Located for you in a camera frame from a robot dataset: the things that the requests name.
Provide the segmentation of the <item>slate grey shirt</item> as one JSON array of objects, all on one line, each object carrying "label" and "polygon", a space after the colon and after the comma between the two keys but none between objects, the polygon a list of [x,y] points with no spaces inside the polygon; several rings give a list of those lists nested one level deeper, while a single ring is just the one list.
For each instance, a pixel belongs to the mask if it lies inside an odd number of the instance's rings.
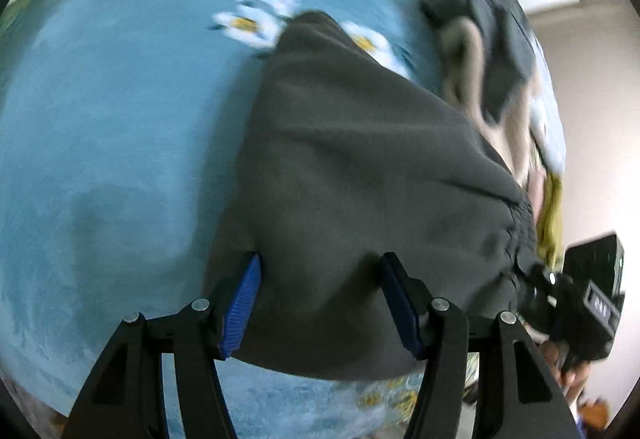
[{"label": "slate grey shirt", "polygon": [[497,122],[515,99],[516,88],[534,73],[528,19],[518,0],[422,0],[427,18],[444,27],[467,17],[480,29],[486,58],[482,112]]}]

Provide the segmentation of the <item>blue floral bed blanket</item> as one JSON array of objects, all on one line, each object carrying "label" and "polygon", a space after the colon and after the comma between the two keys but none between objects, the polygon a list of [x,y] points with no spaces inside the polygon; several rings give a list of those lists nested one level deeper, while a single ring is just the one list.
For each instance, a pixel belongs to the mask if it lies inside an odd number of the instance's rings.
[{"label": "blue floral bed blanket", "polygon": [[192,300],[287,15],[437,86],[418,0],[14,0],[1,17],[1,364],[72,408],[130,312]]}]

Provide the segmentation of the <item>dark grey sweatpants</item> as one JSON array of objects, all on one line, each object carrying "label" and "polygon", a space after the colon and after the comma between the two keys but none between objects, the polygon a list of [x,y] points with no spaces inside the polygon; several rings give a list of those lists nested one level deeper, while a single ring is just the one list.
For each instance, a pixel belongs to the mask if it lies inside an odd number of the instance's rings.
[{"label": "dark grey sweatpants", "polygon": [[363,52],[324,13],[265,61],[207,280],[243,256],[262,286],[236,357],[298,376],[407,374],[378,284],[391,251],[432,294],[492,318],[536,260],[528,197],[471,123]]}]

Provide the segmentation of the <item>light blue floral duvet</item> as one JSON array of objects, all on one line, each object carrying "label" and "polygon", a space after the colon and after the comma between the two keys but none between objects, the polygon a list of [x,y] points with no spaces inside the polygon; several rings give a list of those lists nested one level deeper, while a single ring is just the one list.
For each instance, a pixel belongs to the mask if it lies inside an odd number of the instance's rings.
[{"label": "light blue floral duvet", "polygon": [[550,70],[518,0],[420,0],[442,51],[442,97],[524,182],[534,146],[562,176],[566,142]]}]

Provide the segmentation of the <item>beige fleece garment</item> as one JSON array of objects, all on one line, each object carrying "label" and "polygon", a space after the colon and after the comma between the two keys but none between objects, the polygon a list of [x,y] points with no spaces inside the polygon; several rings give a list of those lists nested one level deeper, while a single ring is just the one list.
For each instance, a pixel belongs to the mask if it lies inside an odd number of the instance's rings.
[{"label": "beige fleece garment", "polygon": [[483,116],[486,58],[480,29],[467,17],[457,17],[439,32],[444,56],[442,94],[451,106],[472,122],[497,151],[515,181],[527,183],[530,159],[530,101],[538,84],[533,76],[516,88],[515,99],[497,122]]}]

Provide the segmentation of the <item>olive green folded garment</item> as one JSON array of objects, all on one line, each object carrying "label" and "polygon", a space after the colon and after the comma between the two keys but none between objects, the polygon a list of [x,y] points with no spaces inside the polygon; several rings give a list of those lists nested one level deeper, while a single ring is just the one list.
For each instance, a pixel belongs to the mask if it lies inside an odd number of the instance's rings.
[{"label": "olive green folded garment", "polygon": [[553,271],[563,264],[562,178],[550,173],[544,179],[544,199],[537,219],[538,256]]}]

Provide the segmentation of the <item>pink folded garment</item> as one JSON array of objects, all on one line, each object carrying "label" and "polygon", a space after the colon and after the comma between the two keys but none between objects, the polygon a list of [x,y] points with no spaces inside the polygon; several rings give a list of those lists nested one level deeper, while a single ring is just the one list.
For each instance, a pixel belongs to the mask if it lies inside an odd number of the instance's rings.
[{"label": "pink folded garment", "polygon": [[532,205],[534,219],[538,220],[544,206],[544,182],[547,173],[544,168],[532,168],[529,170],[526,191]]}]

